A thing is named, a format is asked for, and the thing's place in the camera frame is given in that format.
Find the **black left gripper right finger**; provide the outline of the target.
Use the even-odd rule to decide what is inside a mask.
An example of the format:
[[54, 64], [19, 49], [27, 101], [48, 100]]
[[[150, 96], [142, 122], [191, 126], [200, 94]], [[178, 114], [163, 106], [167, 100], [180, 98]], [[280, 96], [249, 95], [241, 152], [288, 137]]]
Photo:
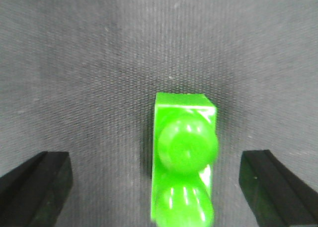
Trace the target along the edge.
[[239, 185], [260, 227], [316, 227], [318, 193], [270, 150], [243, 151]]

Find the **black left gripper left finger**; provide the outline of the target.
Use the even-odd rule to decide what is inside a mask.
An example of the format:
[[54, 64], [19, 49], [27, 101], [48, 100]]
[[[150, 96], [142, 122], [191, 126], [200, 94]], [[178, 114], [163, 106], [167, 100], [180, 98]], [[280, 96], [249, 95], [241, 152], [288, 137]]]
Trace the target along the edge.
[[38, 153], [0, 178], [0, 225], [53, 227], [72, 185], [68, 152]]

